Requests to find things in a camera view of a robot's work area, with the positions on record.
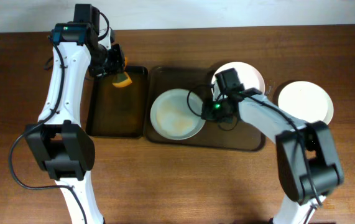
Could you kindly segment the orange green sponge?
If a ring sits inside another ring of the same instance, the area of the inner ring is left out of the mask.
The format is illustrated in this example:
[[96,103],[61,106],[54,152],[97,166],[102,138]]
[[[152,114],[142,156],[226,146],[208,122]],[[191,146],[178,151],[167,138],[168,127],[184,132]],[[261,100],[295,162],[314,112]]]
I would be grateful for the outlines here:
[[132,79],[126,72],[127,58],[124,57],[124,65],[121,73],[117,73],[112,80],[113,86],[116,88],[124,88],[132,84]]

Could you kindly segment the white pink plate top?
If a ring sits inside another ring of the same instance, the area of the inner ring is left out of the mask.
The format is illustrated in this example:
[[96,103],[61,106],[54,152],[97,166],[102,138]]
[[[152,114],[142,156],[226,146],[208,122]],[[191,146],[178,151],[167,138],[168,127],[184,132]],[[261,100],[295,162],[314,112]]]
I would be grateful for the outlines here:
[[214,75],[211,79],[211,83],[215,84],[215,75],[217,73],[230,68],[234,68],[237,71],[239,80],[244,85],[245,89],[256,88],[262,93],[265,93],[265,82],[260,72],[252,65],[249,65],[248,63],[244,62],[229,62],[222,65],[214,72]]

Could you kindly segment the grey white plate bottom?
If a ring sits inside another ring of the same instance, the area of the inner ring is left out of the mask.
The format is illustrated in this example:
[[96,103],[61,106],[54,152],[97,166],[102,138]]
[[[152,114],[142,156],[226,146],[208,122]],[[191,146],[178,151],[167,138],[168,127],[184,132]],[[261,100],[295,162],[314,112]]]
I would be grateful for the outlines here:
[[167,90],[150,107],[150,123],[166,139],[188,139],[205,125],[200,115],[202,106],[202,99],[195,93],[180,88]]

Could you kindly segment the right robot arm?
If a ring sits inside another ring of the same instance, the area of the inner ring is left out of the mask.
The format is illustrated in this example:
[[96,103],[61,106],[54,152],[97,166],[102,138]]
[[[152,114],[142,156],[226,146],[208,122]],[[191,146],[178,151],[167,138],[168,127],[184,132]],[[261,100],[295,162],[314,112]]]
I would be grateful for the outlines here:
[[215,74],[215,96],[201,117],[250,124],[276,146],[279,181],[285,193],[270,223],[309,223],[326,197],[344,182],[343,168],[328,125],[298,119],[273,104],[260,90],[245,88],[233,68]]

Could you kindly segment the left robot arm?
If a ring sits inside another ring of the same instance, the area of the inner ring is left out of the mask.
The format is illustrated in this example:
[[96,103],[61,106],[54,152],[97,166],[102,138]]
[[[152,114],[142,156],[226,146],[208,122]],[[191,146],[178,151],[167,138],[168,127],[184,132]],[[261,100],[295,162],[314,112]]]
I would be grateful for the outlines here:
[[95,145],[81,127],[86,75],[96,80],[124,72],[125,57],[112,28],[100,32],[105,15],[91,4],[76,4],[71,22],[51,31],[53,67],[44,108],[24,138],[41,170],[55,181],[73,223],[104,223],[91,183]]

